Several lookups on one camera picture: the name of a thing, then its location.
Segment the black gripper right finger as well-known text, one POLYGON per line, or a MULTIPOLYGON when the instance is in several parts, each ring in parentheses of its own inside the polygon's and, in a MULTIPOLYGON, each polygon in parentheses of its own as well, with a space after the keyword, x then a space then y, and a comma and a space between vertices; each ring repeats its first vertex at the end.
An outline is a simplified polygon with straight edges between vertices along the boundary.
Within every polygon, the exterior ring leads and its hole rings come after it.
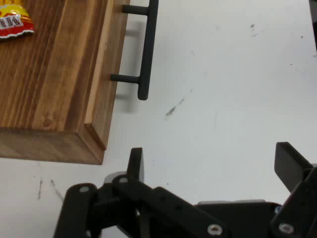
POLYGON ((317 168, 290 143, 278 142, 274 171, 290 196, 270 222, 275 238, 317 236, 317 168))

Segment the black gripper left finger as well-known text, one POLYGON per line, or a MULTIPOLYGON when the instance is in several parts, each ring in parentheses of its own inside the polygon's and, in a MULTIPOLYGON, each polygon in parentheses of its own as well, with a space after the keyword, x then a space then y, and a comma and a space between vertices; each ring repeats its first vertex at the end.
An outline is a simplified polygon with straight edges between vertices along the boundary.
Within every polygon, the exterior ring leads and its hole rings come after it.
POLYGON ((228 227, 164 188, 143 183, 143 150, 133 148, 126 172, 102 187, 70 187, 56 238, 98 238, 116 226, 130 238, 227 238, 228 227))

